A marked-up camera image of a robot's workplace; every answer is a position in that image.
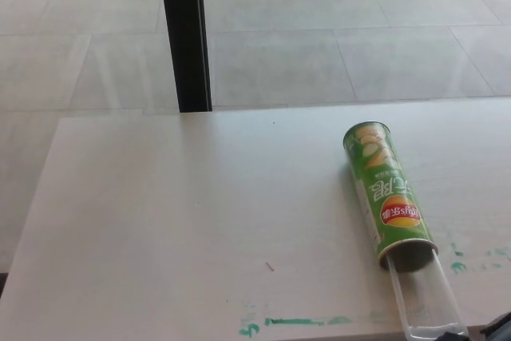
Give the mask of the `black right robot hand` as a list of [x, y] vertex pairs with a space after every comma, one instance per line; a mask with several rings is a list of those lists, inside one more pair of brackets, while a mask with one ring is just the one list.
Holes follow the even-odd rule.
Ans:
[[[465, 335], [458, 335], [446, 332], [435, 339], [435, 341], [470, 341], [472, 338]], [[475, 340], [485, 341], [510, 341], [510, 313], [502, 315], [479, 331], [479, 337]]]

